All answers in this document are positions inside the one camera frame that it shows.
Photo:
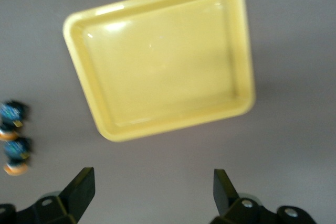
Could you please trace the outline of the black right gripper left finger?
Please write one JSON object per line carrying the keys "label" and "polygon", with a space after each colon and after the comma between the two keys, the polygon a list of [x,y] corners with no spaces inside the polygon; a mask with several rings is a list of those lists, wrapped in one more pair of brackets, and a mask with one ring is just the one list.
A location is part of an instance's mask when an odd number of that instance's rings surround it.
{"label": "black right gripper left finger", "polygon": [[85,167],[59,195],[43,197],[21,211],[1,204],[1,223],[78,223],[94,195],[94,168]]}

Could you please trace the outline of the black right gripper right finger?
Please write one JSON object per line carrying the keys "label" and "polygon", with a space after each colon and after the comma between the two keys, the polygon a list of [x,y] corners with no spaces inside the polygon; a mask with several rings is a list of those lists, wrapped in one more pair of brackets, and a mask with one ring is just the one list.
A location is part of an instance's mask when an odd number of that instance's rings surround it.
{"label": "black right gripper right finger", "polygon": [[301,208],[280,206],[271,212],[251,197],[240,196],[223,169],[214,170],[213,197],[219,215],[211,223],[315,223]]}

